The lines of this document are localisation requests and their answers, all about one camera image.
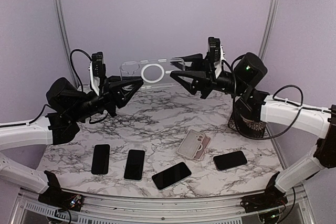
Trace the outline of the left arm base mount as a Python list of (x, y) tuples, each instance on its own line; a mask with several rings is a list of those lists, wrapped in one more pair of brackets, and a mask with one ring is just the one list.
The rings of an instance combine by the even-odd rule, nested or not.
[(63, 191), (56, 175), (49, 171), (44, 171), (48, 179), (48, 188), (39, 194), (38, 201), (63, 210), (80, 211), (83, 203), (83, 195)]

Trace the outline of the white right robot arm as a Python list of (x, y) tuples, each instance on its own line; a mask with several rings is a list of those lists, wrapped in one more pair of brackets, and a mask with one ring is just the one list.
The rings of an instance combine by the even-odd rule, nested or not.
[(191, 55), (183, 58), (190, 62), (188, 67), (179, 66), (170, 77), (183, 86), (190, 94), (201, 93), (206, 99), (213, 91), (223, 92), (232, 97), (230, 122), (237, 132), (251, 140), (266, 140), (267, 123), (277, 123), (285, 129), (273, 135), (277, 138), (290, 129), (299, 129), (317, 136), (316, 146), (294, 164), (274, 175), (260, 203), (271, 207), (281, 194), (296, 184), (314, 176), (325, 168), (335, 167), (335, 105), (330, 108), (305, 105), (280, 98), (256, 89), (256, 85), (267, 73), (262, 60), (248, 52), (236, 58), (232, 64), (216, 53)]

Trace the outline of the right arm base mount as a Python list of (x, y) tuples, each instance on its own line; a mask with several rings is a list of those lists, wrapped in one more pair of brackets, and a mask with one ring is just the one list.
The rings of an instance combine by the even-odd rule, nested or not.
[(286, 193), (281, 192), (275, 187), (276, 178), (279, 174), (280, 172), (277, 172), (271, 177), (263, 193), (241, 198), (240, 205), (244, 208), (246, 213), (266, 210), (288, 203)]

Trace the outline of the clear magsafe phone case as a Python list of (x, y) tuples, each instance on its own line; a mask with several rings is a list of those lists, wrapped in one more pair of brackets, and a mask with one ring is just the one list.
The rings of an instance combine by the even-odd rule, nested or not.
[(182, 58), (127, 61), (120, 66), (123, 79), (140, 76), (147, 86), (172, 83), (174, 80), (170, 77), (170, 73), (180, 70), (185, 70)]

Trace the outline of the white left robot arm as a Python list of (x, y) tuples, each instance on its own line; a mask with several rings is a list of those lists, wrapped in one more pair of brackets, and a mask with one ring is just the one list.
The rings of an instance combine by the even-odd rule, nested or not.
[[(78, 123), (104, 111), (116, 115), (143, 85), (141, 77), (102, 78), (101, 91), (85, 93), (66, 78), (57, 79), (46, 93), (47, 106), (54, 110), (30, 122), (1, 125), (1, 150), (30, 145), (61, 145), (71, 142), (80, 131)], [(43, 194), (54, 205), (66, 202), (54, 173), (33, 170), (1, 155), (1, 179)]]

